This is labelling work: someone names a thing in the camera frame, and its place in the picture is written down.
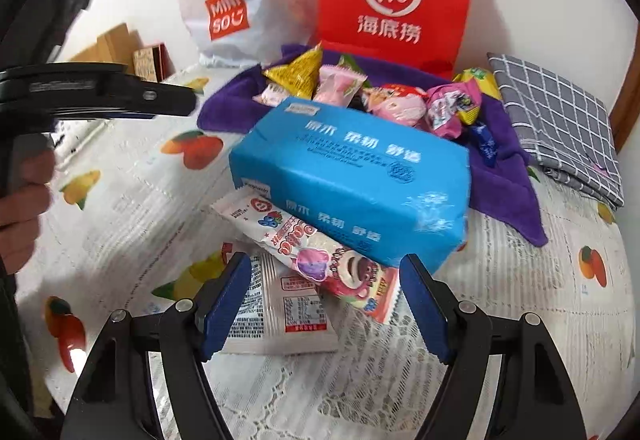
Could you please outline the person's left hand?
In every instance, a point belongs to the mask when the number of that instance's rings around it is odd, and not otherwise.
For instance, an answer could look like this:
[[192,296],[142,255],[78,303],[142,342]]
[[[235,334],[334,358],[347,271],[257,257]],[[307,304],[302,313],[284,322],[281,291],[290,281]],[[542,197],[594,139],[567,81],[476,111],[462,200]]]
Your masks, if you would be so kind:
[[51,203],[48,183],[54,173],[55,156],[50,148],[21,164],[21,189],[1,199],[0,252],[4,270],[15,274],[34,253],[40,234],[39,217]]

